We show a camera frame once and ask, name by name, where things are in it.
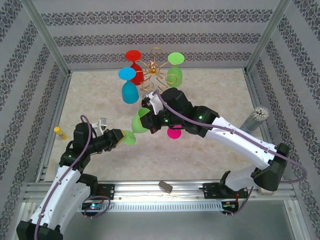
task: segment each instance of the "metal bar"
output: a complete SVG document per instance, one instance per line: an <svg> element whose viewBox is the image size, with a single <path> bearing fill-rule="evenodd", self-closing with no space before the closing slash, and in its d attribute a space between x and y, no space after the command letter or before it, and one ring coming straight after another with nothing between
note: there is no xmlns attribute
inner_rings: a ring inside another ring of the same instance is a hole
<svg viewBox="0 0 320 240"><path fill-rule="evenodd" d="M187 66L183 67L184 69L195 69L195 70L207 70L207 69L213 69L213 70L225 70L225 69L242 69L241 66L228 66L228 67L194 67L194 66ZM77 73L77 72L102 72L102 71L119 71L120 68L89 68L89 69L71 69L71 73Z"/></svg>
<svg viewBox="0 0 320 240"><path fill-rule="evenodd" d="M284 205L295 239L311 240L298 200L286 200Z"/></svg>
<svg viewBox="0 0 320 240"><path fill-rule="evenodd" d="M267 42L269 41L272 33L276 29L280 19L282 18L283 14L285 13L287 7L291 0L280 0L278 5L276 6L264 32L262 33L255 49L253 50L248 64L246 66L246 72L251 73L252 69L254 68L255 64L257 63L262 51L264 50Z"/></svg>
<svg viewBox="0 0 320 240"><path fill-rule="evenodd" d="M211 199L208 202L114 202L112 201L108 213L154 213L154 212L212 212L222 211L221 201Z"/></svg>
<svg viewBox="0 0 320 240"><path fill-rule="evenodd" d="M60 69L62 70L64 76L69 74L68 65L61 54L54 38L51 36L51 33L48 30L45 21L42 19L34 0L21 0L22 5L24 6L26 12L30 16L31 20L33 21L34 25L36 26L38 32L42 36L45 44L49 48L51 54L53 55L55 61L58 63Z"/></svg>
<svg viewBox="0 0 320 240"><path fill-rule="evenodd" d="M101 182L103 184L115 184L114 200L119 203L160 203L160 202L209 202L212 199L205 199L204 193L199 188L203 183L219 182L212 180L196 181L166 181L172 185L172 192L169 194L161 190L159 181L137 181L137 182ZM42 202L50 188L51 182L29 183L23 198L23 202ZM261 200L295 200L296 193L292 184L280 184L273 195L259 195L255 188L251 194L250 201Z"/></svg>
<svg viewBox="0 0 320 240"><path fill-rule="evenodd" d="M62 111L64 109L65 101L67 98L67 93L68 93L68 89L69 89L69 85L70 85L71 76L72 75L66 76L64 79L61 94L60 94L60 97L59 97L59 100L57 103L57 108L56 108L54 116L53 116L52 124L50 127L50 132L49 132L49 135L48 135L45 147L44 147L42 159L41 159L41 162L40 162L40 165L38 168L38 172L36 175L36 179L35 179L36 182L39 182L41 180L41 176L44 171L44 166L48 165L49 160L50 160L50 155L51 155L51 152L52 152L52 149L54 146L54 142L55 142L55 137L56 137L56 134L54 132L54 128L56 126L58 126L59 122L60 122Z"/></svg>
<svg viewBox="0 0 320 240"><path fill-rule="evenodd" d="M242 71L243 71L246 86L248 88L249 95L250 95L250 98L252 101L252 105L254 108L256 108L257 106L260 105L260 102L259 102L259 98L258 98L257 92L254 87L253 80L252 80L251 75L248 71L246 72L245 69L243 69ZM268 127L267 127L267 124L265 121L261 124L260 130L261 130L263 140L267 143L272 143L271 135L269 133L269 130L268 130Z"/></svg>

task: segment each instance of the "gold wire stand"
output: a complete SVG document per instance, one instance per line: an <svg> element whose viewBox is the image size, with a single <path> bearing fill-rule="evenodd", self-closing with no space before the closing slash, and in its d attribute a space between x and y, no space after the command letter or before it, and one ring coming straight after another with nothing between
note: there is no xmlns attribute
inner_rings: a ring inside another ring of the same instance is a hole
<svg viewBox="0 0 320 240"><path fill-rule="evenodd" d="M144 92L150 92L155 84L153 83L152 81L152 76L155 75L156 76L156 80L161 84L161 85L158 85L158 88L161 90L161 91L164 91L165 89L167 89L169 86L167 84L175 84L177 81L178 81L178 78L176 75L174 74L165 74L163 72L160 72L161 71L161 68L168 64L169 62L165 62L164 64L162 64L161 66L159 66L157 64L157 56L158 54L162 54L162 50L161 48L159 47L154 47L152 50L151 50L151 53L153 55L153 60L150 60L150 63L149 64L146 64L144 61L142 61L141 59L139 59L137 62L141 62L144 64L144 70L142 71L137 71L137 73L144 73L143 74L143 78L144 80L141 82L141 88L140 90L141 91L144 91ZM167 81L167 77L168 76L174 76L175 77L175 81L174 82L169 82Z"/></svg>

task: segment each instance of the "cotton swab container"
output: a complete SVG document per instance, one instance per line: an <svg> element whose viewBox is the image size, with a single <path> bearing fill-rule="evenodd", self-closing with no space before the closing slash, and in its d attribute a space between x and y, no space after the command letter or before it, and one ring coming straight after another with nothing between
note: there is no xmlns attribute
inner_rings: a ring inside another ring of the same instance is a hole
<svg viewBox="0 0 320 240"><path fill-rule="evenodd" d="M268 108L257 106L241 125L240 130L251 134L269 117L269 114Z"/></svg>

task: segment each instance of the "pink cup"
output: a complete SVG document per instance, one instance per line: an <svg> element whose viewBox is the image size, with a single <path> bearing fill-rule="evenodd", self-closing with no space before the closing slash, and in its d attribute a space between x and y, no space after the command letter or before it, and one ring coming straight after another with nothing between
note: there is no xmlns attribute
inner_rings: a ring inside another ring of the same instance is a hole
<svg viewBox="0 0 320 240"><path fill-rule="evenodd" d="M176 125L173 128L181 128L181 125ZM170 128L166 131L166 133L168 134L169 138L171 138L171 139L178 139L178 138L180 138L180 136L182 134L180 129L173 130Z"/></svg>

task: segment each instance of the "small gray block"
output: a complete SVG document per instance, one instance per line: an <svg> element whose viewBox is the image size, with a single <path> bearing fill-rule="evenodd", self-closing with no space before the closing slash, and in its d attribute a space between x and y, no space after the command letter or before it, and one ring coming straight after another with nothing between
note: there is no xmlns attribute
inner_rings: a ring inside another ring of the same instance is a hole
<svg viewBox="0 0 320 240"><path fill-rule="evenodd" d="M169 185L168 183L166 183L164 181L160 181L159 182L159 187L160 187L161 190L164 190L169 194L171 193L172 188L173 188L171 185Z"/></svg>

